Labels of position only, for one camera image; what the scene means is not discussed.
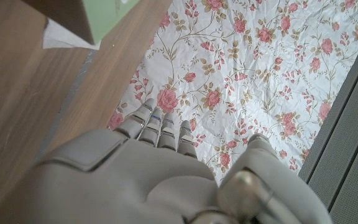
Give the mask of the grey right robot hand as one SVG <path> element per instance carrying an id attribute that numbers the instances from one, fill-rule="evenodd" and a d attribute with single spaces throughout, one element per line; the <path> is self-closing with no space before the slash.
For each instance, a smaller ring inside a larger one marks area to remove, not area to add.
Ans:
<path id="1" fill-rule="evenodd" d="M 217 183 L 188 121 L 153 99 L 117 128 L 41 158 L 0 203 L 0 223 L 330 223 L 318 196 L 253 135 Z"/>

